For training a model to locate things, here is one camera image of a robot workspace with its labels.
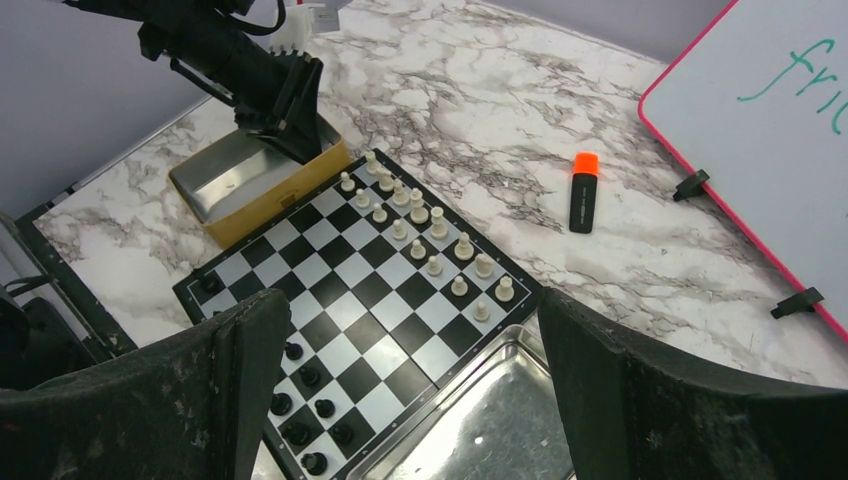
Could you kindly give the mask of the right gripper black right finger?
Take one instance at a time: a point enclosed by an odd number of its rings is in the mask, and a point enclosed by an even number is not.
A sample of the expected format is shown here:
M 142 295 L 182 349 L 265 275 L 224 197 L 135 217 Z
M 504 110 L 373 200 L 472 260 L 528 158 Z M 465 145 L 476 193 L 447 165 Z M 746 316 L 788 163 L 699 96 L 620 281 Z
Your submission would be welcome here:
M 538 320 L 580 479 L 843 479 L 847 393 L 730 368 L 541 291 Z

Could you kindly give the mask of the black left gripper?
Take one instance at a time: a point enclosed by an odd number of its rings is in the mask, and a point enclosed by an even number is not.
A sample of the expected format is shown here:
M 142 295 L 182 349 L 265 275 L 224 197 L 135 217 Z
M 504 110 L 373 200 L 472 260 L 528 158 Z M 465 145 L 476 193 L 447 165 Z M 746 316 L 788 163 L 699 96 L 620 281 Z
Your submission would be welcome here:
M 232 107 L 240 128 L 298 164 L 322 152 L 317 97 L 323 62 L 302 51 L 275 55 L 249 39 L 190 41 L 170 68 Z

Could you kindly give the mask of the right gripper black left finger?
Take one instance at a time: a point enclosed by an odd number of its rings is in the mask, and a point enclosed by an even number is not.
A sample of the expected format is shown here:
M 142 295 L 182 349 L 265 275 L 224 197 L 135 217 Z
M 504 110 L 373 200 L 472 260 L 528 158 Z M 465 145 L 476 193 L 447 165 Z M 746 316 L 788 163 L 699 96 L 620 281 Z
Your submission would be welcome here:
M 189 329 L 1 393 L 5 479 L 248 479 L 291 333 L 264 289 Z

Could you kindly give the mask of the black chess piece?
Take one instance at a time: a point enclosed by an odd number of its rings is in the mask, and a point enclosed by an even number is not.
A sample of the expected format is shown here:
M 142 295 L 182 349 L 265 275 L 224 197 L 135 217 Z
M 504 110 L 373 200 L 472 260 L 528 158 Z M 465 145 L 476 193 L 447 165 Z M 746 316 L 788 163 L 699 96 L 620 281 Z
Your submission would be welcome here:
M 301 467 L 312 476 L 323 475 L 328 468 L 328 459 L 322 452 L 305 453 L 300 459 Z
M 328 419 L 335 414 L 335 403 L 330 399 L 317 399 L 314 402 L 315 412 L 319 418 Z
M 276 416 L 287 415 L 293 406 L 293 400 L 288 393 L 275 393 L 272 397 L 270 412 Z
M 311 431 L 303 422 L 292 422 L 284 427 L 282 436 L 291 445 L 304 446 L 310 442 Z
M 208 273 L 199 280 L 200 290 L 207 295 L 215 295 L 222 289 L 222 284 L 216 273 Z

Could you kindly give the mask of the black chess pawn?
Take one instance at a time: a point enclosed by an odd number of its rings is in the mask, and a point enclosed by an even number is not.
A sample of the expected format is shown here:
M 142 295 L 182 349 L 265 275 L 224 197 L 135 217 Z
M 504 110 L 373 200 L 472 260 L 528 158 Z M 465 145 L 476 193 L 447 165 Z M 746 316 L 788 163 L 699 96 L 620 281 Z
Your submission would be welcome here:
M 315 367 L 304 365 L 298 368 L 297 373 L 306 387 L 313 388 L 321 381 L 321 372 Z
M 284 348 L 284 355 L 290 361 L 297 361 L 303 356 L 303 348 L 300 344 L 287 342 Z
M 330 436 L 338 445 L 349 445 L 354 439 L 354 430 L 347 423 L 337 423 L 329 430 Z

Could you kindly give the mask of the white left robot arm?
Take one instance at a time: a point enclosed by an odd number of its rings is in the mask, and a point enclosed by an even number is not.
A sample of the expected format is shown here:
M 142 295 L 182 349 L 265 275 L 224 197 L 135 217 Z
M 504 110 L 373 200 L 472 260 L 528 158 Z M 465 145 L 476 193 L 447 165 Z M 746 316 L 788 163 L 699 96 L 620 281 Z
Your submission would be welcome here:
M 277 4 L 274 24 L 245 21 L 250 1 L 73 1 L 78 10 L 136 21 L 140 51 L 234 111 L 240 130 L 304 165 L 322 152 L 317 96 L 322 62 L 302 51 L 275 54 L 254 42 L 286 20 Z

